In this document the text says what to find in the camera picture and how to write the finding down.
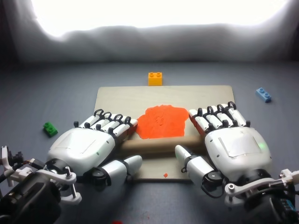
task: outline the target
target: wooden board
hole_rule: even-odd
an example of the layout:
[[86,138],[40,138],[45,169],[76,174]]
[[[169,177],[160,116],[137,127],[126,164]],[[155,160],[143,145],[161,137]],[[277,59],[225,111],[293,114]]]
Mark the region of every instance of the wooden board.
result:
[[[226,85],[101,87],[94,109],[121,113],[136,119],[143,115],[147,108],[157,105],[172,105],[190,110],[207,108],[228,101],[234,101],[234,95],[232,88]],[[198,135],[190,120],[185,123],[186,135]],[[135,133],[130,139],[140,137]],[[181,168],[175,157],[146,159],[136,178],[188,179],[187,174],[180,172]]]

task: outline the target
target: toy block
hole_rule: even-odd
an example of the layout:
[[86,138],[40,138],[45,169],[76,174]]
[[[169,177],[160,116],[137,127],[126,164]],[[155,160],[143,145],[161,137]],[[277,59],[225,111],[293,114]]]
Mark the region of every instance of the toy block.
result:
[[162,85],[162,72],[149,73],[149,86],[151,85]]
[[45,123],[43,129],[50,137],[58,133],[57,129],[50,122]]
[[259,96],[265,103],[271,101],[271,95],[266,92],[264,88],[259,88],[256,90],[256,95]]

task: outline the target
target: yellow lego brick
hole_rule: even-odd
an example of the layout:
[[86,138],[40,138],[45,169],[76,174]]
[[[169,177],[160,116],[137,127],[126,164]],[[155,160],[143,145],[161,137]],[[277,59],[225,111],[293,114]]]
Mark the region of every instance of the yellow lego brick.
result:
[[151,85],[162,85],[162,72],[149,73],[149,86]]

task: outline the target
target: gray table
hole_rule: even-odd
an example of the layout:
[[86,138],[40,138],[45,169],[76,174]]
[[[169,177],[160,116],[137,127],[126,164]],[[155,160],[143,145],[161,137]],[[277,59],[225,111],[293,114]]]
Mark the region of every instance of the gray table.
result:
[[[162,71],[164,85],[231,85],[237,107],[264,137],[273,158],[272,175],[299,169],[299,63],[106,63],[35,65],[0,70],[0,143],[25,158],[45,161],[59,135],[93,113],[101,86],[147,85],[149,71]],[[255,95],[264,87],[273,97]],[[59,134],[42,131],[52,122]],[[228,212],[223,198],[211,199],[189,183],[139,183],[106,189],[77,184],[79,206],[62,206],[57,223],[124,224],[240,223],[243,212]],[[3,193],[9,191],[1,184]]]

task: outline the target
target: orange dough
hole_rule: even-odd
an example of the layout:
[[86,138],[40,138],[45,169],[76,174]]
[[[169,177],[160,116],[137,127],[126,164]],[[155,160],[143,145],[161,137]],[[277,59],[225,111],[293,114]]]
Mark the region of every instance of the orange dough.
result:
[[142,139],[184,136],[185,121],[189,118],[184,108],[161,105],[148,108],[138,118],[136,132]]

